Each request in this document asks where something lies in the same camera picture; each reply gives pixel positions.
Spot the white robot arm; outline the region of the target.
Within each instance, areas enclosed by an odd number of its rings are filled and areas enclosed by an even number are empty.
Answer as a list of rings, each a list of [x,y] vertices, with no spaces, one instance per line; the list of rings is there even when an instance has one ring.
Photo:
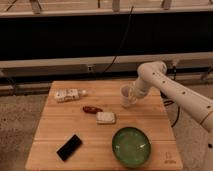
[[[130,99],[144,98],[154,86],[184,109],[209,132],[201,171],[213,171],[213,100],[168,78],[162,61],[141,64],[138,78],[130,85]]]

